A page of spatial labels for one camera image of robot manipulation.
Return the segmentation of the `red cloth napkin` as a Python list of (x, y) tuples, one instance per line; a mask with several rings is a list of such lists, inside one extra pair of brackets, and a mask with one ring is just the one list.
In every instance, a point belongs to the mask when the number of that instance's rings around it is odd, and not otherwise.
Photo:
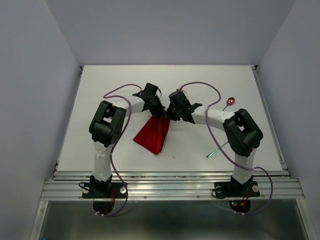
[(158, 155), (163, 149), (170, 122), (171, 120), (166, 118), (166, 112), (160, 116), (151, 116), (133, 141), (152, 154)]

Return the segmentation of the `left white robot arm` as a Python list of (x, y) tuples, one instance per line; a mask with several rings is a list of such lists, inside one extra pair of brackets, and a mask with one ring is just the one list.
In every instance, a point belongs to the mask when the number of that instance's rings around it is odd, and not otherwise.
[(150, 119), (134, 137), (133, 141), (154, 155), (164, 146), (169, 131), (170, 120), (165, 117), (165, 107), (158, 86), (147, 83), (139, 92), (126, 98), (113, 91), (103, 96), (89, 125), (89, 133), (94, 143), (94, 167), (89, 184), (80, 184), (87, 192), (106, 197), (112, 190), (112, 173), (115, 171), (112, 154), (132, 114), (149, 111)]

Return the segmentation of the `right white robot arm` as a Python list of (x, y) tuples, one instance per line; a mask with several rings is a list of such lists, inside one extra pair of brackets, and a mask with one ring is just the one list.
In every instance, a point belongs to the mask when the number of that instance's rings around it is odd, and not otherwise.
[(227, 142), (234, 152), (231, 159), (225, 152), (222, 154), (234, 165), (230, 178), (230, 189), (235, 195), (242, 195), (253, 181), (253, 161), (263, 139), (263, 133), (247, 110), (222, 111), (209, 109), (200, 103), (191, 104), (182, 90), (169, 95), (169, 107), (165, 117), (183, 120), (195, 125), (206, 125), (210, 134), (211, 128), (224, 131)]

